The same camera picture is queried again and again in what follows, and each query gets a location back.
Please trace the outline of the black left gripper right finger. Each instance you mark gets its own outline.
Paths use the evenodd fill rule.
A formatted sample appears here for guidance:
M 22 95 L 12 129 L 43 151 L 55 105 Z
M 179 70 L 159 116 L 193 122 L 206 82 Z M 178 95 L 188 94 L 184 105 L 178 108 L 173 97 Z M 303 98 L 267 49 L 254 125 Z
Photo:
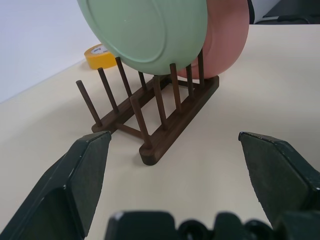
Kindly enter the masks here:
M 272 227 L 286 212 L 319 211 L 320 173 L 288 142 L 240 132 L 250 181 Z

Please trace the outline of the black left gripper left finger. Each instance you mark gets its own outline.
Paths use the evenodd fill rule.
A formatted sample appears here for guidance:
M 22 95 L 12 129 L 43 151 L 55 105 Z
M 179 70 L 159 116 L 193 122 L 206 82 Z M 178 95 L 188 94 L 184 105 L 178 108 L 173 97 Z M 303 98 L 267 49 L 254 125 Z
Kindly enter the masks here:
M 38 180 L 2 240 L 83 240 L 102 192 L 109 131 L 84 135 Z

